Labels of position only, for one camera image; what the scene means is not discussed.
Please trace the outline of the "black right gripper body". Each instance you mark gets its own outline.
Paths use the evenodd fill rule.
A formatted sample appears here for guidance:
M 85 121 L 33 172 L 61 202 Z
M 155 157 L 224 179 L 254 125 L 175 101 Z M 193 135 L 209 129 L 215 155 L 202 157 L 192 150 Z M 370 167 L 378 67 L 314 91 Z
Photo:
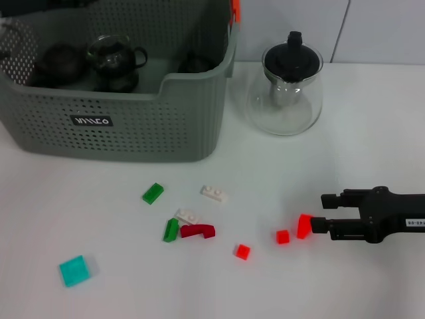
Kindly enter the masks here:
M 375 187 L 359 205 L 367 243 L 381 243 L 395 233 L 425 233 L 425 194 L 395 194 Z

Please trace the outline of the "red sloped brick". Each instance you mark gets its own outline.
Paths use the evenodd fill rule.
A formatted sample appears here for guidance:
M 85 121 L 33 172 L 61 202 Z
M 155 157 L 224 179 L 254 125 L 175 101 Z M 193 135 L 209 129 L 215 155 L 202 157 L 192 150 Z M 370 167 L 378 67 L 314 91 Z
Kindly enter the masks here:
M 313 218 L 312 215 L 309 214 L 301 214 L 298 219 L 297 224 L 297 233 L 296 237 L 298 239 L 306 239 L 308 238 L 311 233 L 311 219 Z

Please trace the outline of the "glass teacup with black base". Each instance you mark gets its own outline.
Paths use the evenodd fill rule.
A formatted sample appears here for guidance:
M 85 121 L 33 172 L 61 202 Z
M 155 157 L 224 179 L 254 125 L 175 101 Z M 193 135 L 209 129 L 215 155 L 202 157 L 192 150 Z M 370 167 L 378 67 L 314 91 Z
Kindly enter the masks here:
M 185 60 L 179 65 L 178 73 L 202 73 L 212 70 L 216 64 L 211 59 L 199 55 L 194 51 L 189 51 Z
M 86 57 L 95 73 L 106 78 L 123 77 L 148 62 L 147 51 L 133 48 L 130 37 L 121 34 L 98 37 L 88 46 Z
M 95 72 L 94 78 L 95 92 L 132 93 L 139 84 L 139 74 L 136 70 L 118 78 L 110 78 Z

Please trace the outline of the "teal brick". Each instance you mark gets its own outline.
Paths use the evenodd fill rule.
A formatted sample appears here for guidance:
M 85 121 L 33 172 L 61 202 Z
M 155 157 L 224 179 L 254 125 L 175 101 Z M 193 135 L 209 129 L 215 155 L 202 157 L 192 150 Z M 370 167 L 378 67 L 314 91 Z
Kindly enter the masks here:
M 97 260 L 92 255 L 79 255 L 58 265 L 64 287 L 70 288 L 96 276 L 100 272 Z

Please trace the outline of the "grey-green perforated storage bin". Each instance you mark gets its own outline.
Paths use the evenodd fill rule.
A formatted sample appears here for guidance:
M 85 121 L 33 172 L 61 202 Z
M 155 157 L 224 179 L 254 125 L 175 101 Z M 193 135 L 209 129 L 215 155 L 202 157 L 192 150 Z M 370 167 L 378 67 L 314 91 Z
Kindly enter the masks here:
M 186 162 L 209 156 L 220 134 L 240 23 L 229 0 L 97 0 L 87 7 L 0 16 L 0 123 L 28 151 L 89 160 Z M 56 43 L 128 35 L 148 62 L 132 93 L 95 92 L 94 70 L 73 84 L 31 86 Z M 187 53 L 215 62 L 178 73 Z

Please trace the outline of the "glass teapot with black lid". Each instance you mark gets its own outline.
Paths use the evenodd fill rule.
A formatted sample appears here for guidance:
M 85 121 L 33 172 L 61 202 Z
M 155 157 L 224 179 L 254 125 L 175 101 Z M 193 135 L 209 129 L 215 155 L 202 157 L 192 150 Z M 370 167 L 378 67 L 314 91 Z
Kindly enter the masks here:
M 291 31 L 266 49 L 246 101 L 246 115 L 259 129 L 278 136 L 300 134 L 318 120 L 323 107 L 323 58 Z

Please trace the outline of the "white building brick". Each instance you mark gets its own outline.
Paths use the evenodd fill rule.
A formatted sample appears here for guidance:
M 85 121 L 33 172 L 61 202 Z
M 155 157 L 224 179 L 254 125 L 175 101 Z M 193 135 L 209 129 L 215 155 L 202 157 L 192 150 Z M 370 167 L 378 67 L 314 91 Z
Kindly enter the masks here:
M 175 218 L 188 225 L 196 225 L 199 222 L 199 217 L 190 209 L 179 209 Z
M 212 200 L 218 201 L 219 203 L 224 203 L 228 199 L 228 195 L 221 189 L 212 187 L 209 185 L 204 185 L 201 189 L 201 195 L 208 197 Z

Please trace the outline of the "dark red curved brick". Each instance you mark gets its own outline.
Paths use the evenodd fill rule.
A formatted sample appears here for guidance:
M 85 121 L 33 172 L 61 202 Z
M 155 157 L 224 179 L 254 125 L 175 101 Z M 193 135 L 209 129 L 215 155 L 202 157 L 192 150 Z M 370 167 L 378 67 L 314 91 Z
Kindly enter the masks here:
M 180 228 L 182 238 L 192 237 L 195 235 L 202 235 L 205 239 L 212 238 L 216 235 L 215 227 L 212 225 L 196 224 L 196 225 L 183 225 Z

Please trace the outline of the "green building brick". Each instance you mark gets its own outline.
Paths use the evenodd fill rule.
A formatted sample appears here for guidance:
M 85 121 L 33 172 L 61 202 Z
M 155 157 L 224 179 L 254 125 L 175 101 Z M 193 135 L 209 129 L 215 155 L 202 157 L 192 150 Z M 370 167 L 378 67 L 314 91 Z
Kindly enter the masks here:
M 154 183 L 143 195 L 144 202 L 151 205 L 164 192 L 164 187 L 158 183 Z
M 177 239 L 179 232 L 179 221 L 176 218 L 168 220 L 163 234 L 163 241 L 166 243 L 173 242 Z

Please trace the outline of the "orange plastic object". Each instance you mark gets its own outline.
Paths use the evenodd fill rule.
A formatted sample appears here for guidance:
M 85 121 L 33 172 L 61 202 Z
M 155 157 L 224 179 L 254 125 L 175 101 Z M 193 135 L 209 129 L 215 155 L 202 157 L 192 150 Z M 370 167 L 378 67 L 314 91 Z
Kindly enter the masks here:
M 240 0 L 229 0 L 230 4 L 230 24 L 240 22 Z

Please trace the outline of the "dark clay teapot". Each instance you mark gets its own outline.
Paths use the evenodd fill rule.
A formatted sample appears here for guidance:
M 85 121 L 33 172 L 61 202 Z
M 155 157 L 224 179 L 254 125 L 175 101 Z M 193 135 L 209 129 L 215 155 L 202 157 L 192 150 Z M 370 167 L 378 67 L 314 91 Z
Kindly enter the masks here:
M 88 68 L 86 48 L 87 45 L 68 43 L 56 43 L 49 47 L 35 63 L 31 86 L 57 88 L 80 80 Z

